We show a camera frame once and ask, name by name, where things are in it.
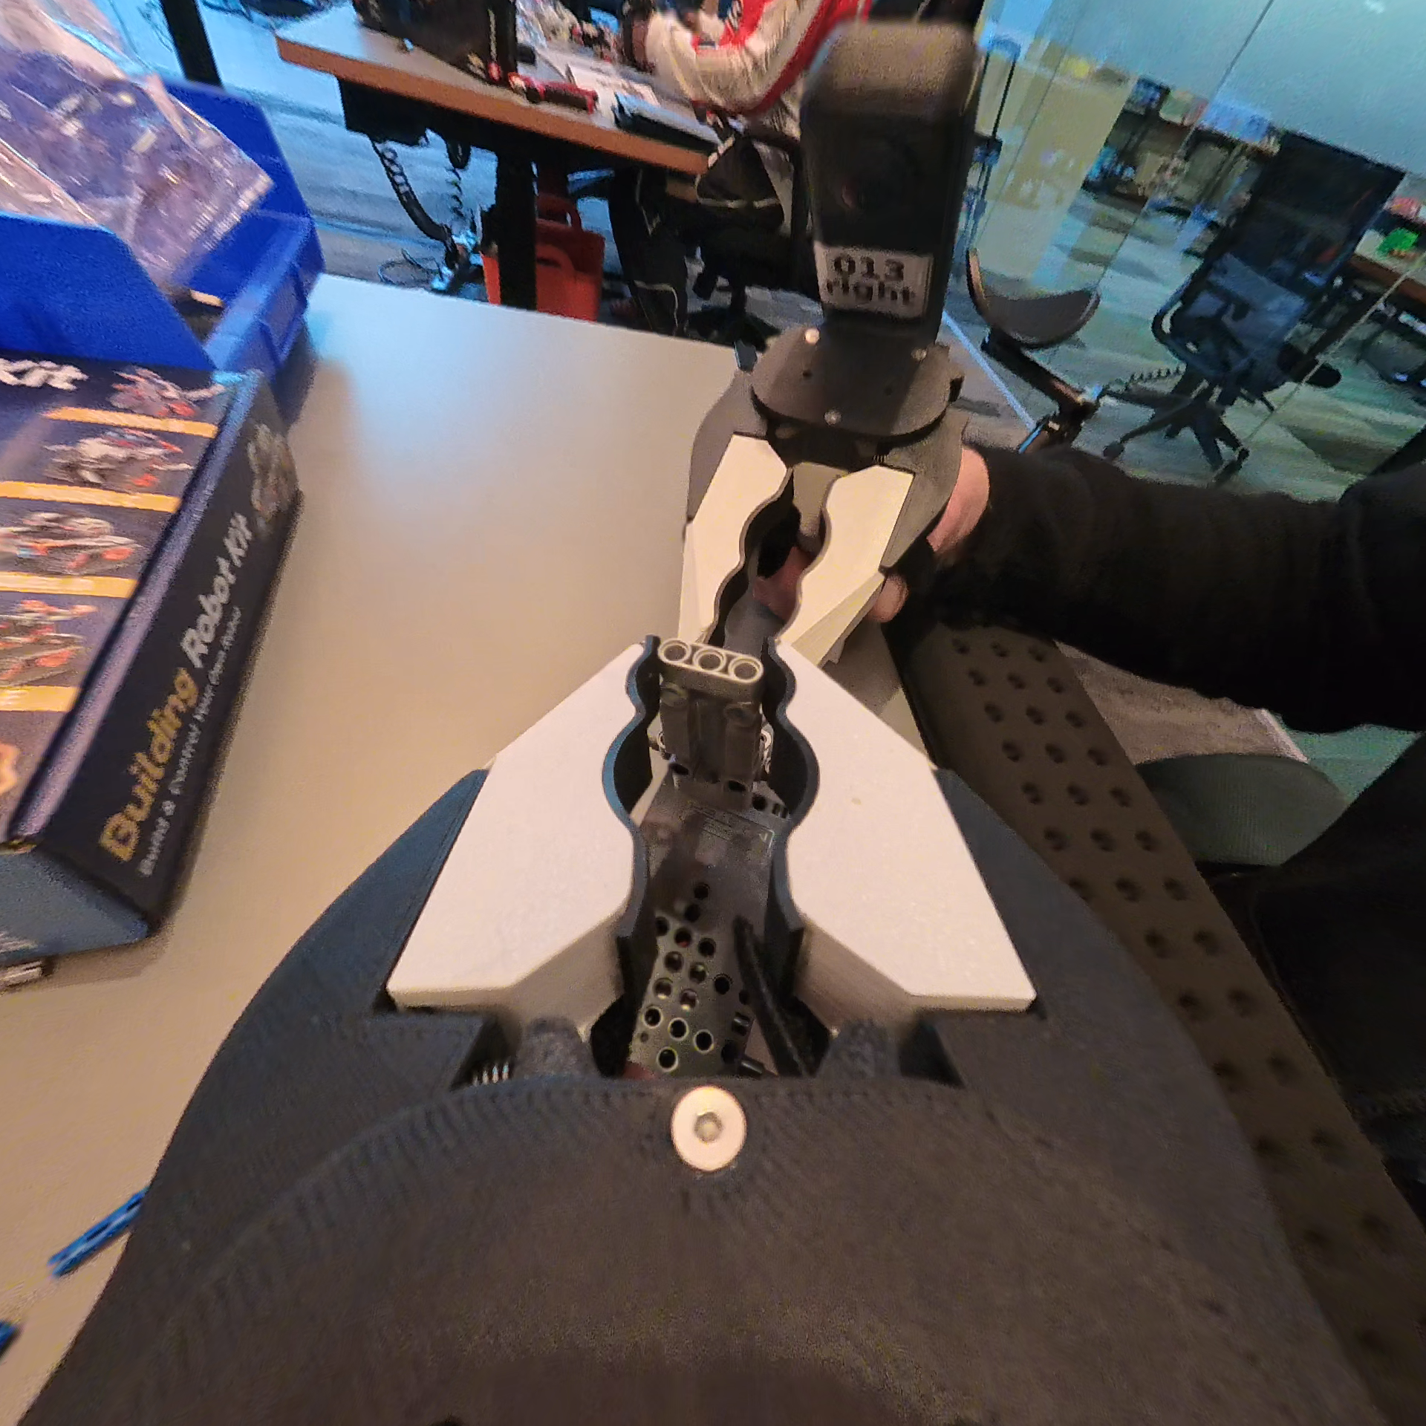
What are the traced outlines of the dark blue robot kit box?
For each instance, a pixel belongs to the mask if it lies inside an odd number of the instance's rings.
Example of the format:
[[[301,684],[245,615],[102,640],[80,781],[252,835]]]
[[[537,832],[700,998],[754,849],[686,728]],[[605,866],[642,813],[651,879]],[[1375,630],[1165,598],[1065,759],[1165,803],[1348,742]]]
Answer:
[[[170,912],[299,509],[258,374],[4,352],[2,964]]]

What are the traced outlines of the grey panel assembly with connectors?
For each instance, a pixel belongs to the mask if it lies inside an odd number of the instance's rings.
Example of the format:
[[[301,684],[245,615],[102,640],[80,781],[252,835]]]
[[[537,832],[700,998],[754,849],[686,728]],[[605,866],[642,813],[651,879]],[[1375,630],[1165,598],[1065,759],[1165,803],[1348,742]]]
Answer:
[[[744,813],[764,764],[764,664],[668,637],[657,647],[659,737],[674,784],[708,808]]]

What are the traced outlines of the orange bag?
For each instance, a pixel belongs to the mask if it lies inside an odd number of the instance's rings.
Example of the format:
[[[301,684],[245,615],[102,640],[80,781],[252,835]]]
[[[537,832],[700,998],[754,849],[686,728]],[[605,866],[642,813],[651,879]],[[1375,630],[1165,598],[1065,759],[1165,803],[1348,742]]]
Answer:
[[[584,228],[579,207],[557,194],[537,195],[537,311],[595,323],[600,318],[605,239]]]

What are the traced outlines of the person's right hand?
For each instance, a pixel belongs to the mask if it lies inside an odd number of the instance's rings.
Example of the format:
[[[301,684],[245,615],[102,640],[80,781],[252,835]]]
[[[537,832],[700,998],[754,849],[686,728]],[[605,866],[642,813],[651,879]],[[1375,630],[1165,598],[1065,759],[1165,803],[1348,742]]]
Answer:
[[[868,618],[887,625],[902,613],[907,601],[926,596],[939,571],[958,560],[983,520],[990,501],[990,472],[985,455],[976,447],[965,447],[951,498],[934,526],[924,535],[915,559],[907,557],[903,569],[885,577],[868,608]]]

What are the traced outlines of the black perforated hub box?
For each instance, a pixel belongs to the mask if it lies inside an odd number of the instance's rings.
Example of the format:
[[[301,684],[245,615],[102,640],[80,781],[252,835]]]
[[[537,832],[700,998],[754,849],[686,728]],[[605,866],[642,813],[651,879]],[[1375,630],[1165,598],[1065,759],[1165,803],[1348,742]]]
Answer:
[[[634,1010],[625,1073],[812,1073],[817,1036],[793,993],[783,800],[759,781],[747,808],[713,808],[668,778],[642,830],[652,854],[654,961]]]

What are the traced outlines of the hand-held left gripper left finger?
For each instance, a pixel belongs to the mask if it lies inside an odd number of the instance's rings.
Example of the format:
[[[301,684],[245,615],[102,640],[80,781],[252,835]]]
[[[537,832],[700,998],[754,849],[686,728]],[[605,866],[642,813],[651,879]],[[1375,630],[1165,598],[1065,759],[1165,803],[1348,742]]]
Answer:
[[[620,650],[489,762],[386,981],[396,1007],[486,1014],[511,1046],[550,1020],[588,1039],[615,1007],[637,832],[612,757],[628,735],[647,747],[637,672],[654,647]]]

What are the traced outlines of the blue tagged parts bin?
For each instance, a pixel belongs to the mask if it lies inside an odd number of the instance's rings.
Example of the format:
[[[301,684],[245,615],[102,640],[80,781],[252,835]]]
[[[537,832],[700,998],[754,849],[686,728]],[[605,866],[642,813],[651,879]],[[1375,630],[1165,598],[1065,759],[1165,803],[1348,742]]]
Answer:
[[[2,346],[53,358],[274,377],[306,323],[325,272],[316,224],[260,105],[201,83],[172,92],[233,139],[272,187],[196,273],[221,302],[194,326],[116,234],[50,219],[2,217]]]

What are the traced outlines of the dark green chair seat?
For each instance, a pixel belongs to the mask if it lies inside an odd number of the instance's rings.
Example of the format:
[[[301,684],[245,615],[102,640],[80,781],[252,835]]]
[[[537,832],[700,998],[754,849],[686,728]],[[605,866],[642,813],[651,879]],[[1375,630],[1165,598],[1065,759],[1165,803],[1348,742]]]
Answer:
[[[1136,766],[1195,863],[1277,868],[1326,832],[1347,795],[1280,754],[1187,754]]]

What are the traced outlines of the black saddle stool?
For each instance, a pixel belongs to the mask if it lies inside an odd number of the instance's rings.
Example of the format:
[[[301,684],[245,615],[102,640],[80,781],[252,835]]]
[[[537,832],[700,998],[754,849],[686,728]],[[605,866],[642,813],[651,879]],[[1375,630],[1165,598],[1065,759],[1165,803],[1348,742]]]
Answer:
[[[987,284],[975,250],[966,255],[968,296],[987,324],[982,352],[1014,377],[1038,391],[1051,409],[1036,421],[1019,453],[1072,447],[1097,416],[1107,397],[1106,385],[1075,387],[1038,360],[1038,352],[1065,345],[1085,329],[1095,316],[1100,297],[1095,290],[1009,296]]]

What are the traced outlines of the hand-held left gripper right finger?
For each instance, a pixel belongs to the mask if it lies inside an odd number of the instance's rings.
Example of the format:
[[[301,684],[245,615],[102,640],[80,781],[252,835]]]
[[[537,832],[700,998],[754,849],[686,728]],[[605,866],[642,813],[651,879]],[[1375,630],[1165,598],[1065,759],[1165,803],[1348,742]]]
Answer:
[[[905,1041],[937,1012],[1024,1014],[1038,992],[924,750],[785,640],[790,730],[814,759],[790,832],[793,995],[839,1037]]]

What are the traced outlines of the brown-edged work desk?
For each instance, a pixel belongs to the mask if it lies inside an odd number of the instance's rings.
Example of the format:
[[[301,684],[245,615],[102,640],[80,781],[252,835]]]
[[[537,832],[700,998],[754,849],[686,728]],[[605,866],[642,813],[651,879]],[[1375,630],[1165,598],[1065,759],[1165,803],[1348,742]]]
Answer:
[[[494,245],[506,307],[539,307],[540,192],[591,170],[642,166],[693,178],[707,168],[705,155],[622,131],[601,112],[530,102],[466,75],[365,27],[350,5],[280,27],[275,43],[284,61],[338,82],[350,131],[379,141],[430,131],[494,156],[491,224],[481,228]]]

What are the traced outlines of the person's right forearm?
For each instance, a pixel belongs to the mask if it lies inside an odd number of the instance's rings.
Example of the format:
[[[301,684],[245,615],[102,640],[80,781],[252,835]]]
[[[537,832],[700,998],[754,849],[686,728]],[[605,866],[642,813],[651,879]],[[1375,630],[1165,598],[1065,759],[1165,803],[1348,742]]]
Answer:
[[[929,589],[943,618],[1309,733],[1423,732],[1423,465],[1308,503],[1148,481],[1075,448],[983,460],[987,509]]]

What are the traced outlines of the black toy box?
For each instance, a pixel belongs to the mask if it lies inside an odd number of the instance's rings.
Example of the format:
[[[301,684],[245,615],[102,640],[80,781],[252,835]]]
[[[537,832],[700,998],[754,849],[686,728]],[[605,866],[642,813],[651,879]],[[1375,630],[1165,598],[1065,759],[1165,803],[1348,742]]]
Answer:
[[[372,31],[459,68],[503,83],[520,71],[515,2],[353,2]]]

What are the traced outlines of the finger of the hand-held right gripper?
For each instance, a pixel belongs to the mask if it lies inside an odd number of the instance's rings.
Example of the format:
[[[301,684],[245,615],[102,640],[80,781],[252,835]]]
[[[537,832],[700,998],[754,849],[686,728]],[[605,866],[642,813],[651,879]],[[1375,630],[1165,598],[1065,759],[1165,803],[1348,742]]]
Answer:
[[[883,560],[914,481],[871,467],[830,484],[824,545],[800,577],[797,608],[781,633],[786,649],[819,667],[841,657],[887,581]]]
[[[735,435],[683,535],[678,635],[720,649],[764,649],[778,628],[754,584],[769,537],[793,515],[791,470],[766,438]]]

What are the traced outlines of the pile of clear plastic bags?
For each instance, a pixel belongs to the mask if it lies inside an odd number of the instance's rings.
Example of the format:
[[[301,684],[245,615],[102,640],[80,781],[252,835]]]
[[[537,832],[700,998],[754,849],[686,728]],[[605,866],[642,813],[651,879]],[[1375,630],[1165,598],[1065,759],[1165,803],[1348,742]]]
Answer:
[[[5,214],[106,228],[177,294],[272,185],[99,4],[2,4]]]

